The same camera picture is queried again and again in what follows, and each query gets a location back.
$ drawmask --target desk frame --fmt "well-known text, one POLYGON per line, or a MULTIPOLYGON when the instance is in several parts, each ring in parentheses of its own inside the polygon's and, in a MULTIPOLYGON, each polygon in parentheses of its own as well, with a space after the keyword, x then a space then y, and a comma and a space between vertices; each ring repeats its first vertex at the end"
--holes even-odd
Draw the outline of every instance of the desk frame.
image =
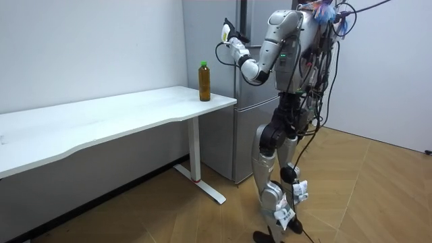
POLYGON ((216 203, 220 205, 227 199, 218 191, 213 189, 207 183, 201 180, 201 165, 200 165, 200 138, 198 117, 193 117, 188 120, 188 133, 189 133, 189 153, 190 153, 190 171, 181 165, 176 165, 174 168, 186 176, 190 181, 195 183, 199 188, 204 190, 209 196, 213 198, 216 203))

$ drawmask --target table top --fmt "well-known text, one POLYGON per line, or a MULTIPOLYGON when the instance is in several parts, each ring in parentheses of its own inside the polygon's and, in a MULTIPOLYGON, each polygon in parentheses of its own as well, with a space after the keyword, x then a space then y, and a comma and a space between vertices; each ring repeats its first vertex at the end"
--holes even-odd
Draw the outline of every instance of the table top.
POLYGON ((0 115, 0 178, 102 142, 178 122, 237 100, 175 86, 0 115))

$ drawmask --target bottle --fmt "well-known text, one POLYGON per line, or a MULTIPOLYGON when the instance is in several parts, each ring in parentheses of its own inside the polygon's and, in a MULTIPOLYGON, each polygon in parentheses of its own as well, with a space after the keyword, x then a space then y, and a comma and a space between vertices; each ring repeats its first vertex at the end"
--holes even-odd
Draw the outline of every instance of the bottle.
POLYGON ((202 61, 201 67, 198 69, 200 101, 210 101, 210 69, 207 67, 207 62, 202 61))

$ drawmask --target wooden floor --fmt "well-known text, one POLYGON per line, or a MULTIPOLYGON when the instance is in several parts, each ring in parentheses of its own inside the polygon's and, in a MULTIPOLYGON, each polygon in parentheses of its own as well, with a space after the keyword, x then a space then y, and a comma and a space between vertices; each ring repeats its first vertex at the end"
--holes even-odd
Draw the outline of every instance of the wooden floor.
MULTIPOLYGON (((432 157, 322 129, 300 168, 310 197, 298 216, 316 243, 432 242, 432 157)), ((253 178, 235 186, 204 165, 202 177, 223 205, 171 169, 32 242, 252 243, 266 230, 253 178)))

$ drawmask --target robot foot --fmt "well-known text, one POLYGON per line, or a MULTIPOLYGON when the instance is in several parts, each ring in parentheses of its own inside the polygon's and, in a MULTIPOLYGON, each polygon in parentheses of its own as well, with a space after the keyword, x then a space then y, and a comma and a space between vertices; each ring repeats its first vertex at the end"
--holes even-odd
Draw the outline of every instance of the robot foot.
POLYGON ((253 239, 255 243, 276 243, 273 237, 271 236, 271 230, 269 227, 267 227, 269 230, 269 234, 263 233, 263 232, 254 232, 253 239))
POLYGON ((288 223, 288 227, 296 234, 301 234, 303 233, 303 225, 302 222, 300 222, 300 220, 298 220, 297 218, 291 220, 288 223))

